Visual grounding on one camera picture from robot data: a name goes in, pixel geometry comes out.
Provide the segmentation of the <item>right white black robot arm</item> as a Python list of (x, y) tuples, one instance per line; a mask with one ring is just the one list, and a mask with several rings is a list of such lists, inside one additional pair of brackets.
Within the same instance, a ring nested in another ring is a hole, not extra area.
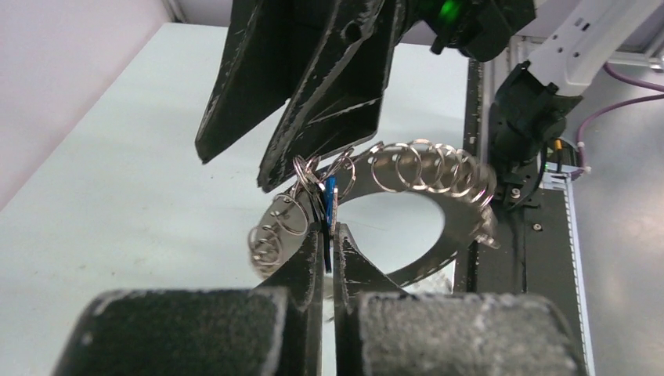
[[(582, 1), (496, 92), (489, 161), (503, 176), (526, 166), (617, 48), (658, 1)], [(195, 138), (212, 161), (278, 109), (259, 166), (271, 191), (294, 174), (295, 157), (328, 157), (372, 138), (393, 52), (424, 23), (431, 51), (495, 59), (536, 19), (534, 1), (235, 1), (222, 60)]]

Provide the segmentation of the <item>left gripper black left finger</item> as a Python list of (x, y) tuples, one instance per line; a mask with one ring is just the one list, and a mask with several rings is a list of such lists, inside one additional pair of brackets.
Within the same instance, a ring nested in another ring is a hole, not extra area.
[(116, 290), (82, 312), (56, 375), (317, 375), (323, 234), (252, 289)]

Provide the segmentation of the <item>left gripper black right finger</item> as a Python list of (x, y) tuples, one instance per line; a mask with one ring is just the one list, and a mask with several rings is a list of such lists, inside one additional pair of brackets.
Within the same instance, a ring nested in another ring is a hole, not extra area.
[(339, 375), (585, 375), (560, 310), (538, 295), (410, 294), (359, 250), (334, 240)]

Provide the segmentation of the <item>metal disc with keyrings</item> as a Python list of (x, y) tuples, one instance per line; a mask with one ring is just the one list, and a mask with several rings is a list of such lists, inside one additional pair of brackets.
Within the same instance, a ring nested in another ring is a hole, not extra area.
[(434, 238), (413, 261), (387, 251), (389, 277), (400, 286), (438, 273), (473, 243), (500, 246), (490, 208), (496, 174), (466, 150), (415, 139), (377, 143), (361, 153), (347, 149), (324, 167), (318, 157), (297, 156), (292, 165), (294, 184), (274, 196), (247, 236), (249, 262), (261, 278), (283, 266), (312, 227), (325, 234), (323, 181), (331, 175), (338, 184), (335, 233), (346, 204), (381, 245)]

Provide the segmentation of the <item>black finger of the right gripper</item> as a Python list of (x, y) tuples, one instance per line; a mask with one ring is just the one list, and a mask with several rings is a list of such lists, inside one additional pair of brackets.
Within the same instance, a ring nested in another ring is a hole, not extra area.
[(408, 1), (332, 1), (257, 177), (266, 193), (294, 175), (292, 160), (329, 157), (377, 132)]
[(218, 76), (194, 142), (203, 163), (293, 96), (331, 8), (320, 0), (233, 2)]

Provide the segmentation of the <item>blue tagged key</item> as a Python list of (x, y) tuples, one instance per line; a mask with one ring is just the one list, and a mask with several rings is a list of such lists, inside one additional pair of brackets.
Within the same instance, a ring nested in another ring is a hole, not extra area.
[(326, 232), (323, 236), (324, 238), (324, 266), (326, 273), (332, 273), (333, 271), (333, 240), (335, 227), (337, 224), (337, 207), (338, 207), (338, 184), (337, 178), (335, 175), (331, 175), (324, 179), (323, 181), (323, 208), (324, 208), (324, 218), (325, 218), (325, 228)]

